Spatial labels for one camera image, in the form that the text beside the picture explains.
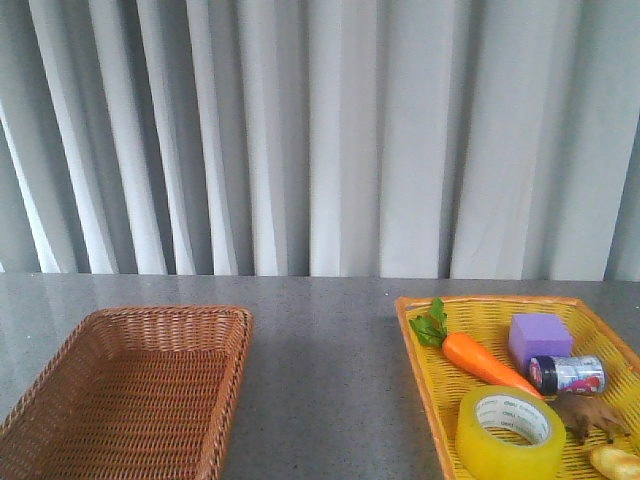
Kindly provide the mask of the yellow tape roll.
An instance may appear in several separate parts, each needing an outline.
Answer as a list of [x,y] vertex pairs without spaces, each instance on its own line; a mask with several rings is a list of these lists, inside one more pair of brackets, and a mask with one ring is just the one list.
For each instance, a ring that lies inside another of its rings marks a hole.
[[477,387],[460,402],[455,448],[477,479],[554,479],[565,444],[559,415],[517,388]]

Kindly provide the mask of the grey pleated curtain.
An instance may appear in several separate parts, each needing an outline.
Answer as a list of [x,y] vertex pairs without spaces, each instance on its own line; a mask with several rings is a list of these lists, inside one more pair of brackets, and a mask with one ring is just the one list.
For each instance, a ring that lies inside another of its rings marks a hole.
[[639,277],[635,1],[5,1],[5,272]]

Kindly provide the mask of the orange toy carrot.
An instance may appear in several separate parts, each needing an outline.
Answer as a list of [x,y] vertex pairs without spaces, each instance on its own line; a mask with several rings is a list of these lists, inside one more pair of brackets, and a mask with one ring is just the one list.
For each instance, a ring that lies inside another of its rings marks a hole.
[[409,325],[422,346],[437,347],[455,366],[496,386],[513,387],[543,399],[535,387],[514,368],[499,360],[487,348],[465,332],[448,329],[444,301],[436,297],[429,309],[409,319]]

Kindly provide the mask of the yellow woven tray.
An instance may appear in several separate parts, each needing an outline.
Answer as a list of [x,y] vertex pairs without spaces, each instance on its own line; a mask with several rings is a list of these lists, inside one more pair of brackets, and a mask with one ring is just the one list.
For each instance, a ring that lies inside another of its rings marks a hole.
[[[608,376],[604,400],[619,411],[631,432],[628,437],[616,437],[615,447],[638,453],[639,357],[583,301],[554,296],[473,295],[450,296],[443,302],[448,330],[470,335],[505,364],[511,362],[508,332],[514,314],[559,316],[574,339],[574,354],[596,355],[603,361]],[[427,313],[431,303],[429,298],[400,297],[395,302],[396,312],[443,475],[447,479],[468,479],[471,475],[454,447],[458,409],[463,395],[483,382],[447,360],[438,348],[419,343],[410,321]]]

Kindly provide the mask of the purple foam cube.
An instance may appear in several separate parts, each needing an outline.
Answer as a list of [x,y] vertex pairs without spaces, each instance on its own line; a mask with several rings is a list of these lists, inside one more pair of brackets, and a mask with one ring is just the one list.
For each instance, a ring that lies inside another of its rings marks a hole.
[[569,356],[574,338],[556,314],[516,313],[512,315],[508,349],[516,370],[526,375],[532,357]]

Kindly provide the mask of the brown wicker basket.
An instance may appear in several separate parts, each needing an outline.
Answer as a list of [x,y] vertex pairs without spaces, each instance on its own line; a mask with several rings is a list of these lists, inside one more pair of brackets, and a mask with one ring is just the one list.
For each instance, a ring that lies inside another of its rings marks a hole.
[[90,314],[2,424],[2,477],[220,478],[253,325],[230,305]]

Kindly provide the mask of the small printed jar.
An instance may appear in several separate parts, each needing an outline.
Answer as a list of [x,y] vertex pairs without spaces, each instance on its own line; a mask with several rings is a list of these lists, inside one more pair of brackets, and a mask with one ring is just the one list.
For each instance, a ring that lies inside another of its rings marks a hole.
[[529,362],[529,379],[545,396],[562,392],[601,394],[607,387],[607,374],[599,357],[535,356]]

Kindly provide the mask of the brown toy animal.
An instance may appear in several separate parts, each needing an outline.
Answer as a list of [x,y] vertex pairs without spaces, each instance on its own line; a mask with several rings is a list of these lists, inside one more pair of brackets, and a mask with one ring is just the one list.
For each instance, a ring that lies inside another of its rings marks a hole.
[[599,397],[561,392],[548,405],[570,430],[579,445],[584,445],[592,427],[606,434],[606,442],[612,444],[617,432],[631,435],[621,413]]

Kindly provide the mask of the yellow bread piece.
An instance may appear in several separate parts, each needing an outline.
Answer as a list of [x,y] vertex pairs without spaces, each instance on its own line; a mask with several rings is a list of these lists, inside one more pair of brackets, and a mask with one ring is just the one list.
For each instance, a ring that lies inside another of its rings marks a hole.
[[639,479],[639,456],[618,448],[612,439],[593,447],[588,456],[591,465],[607,479]]

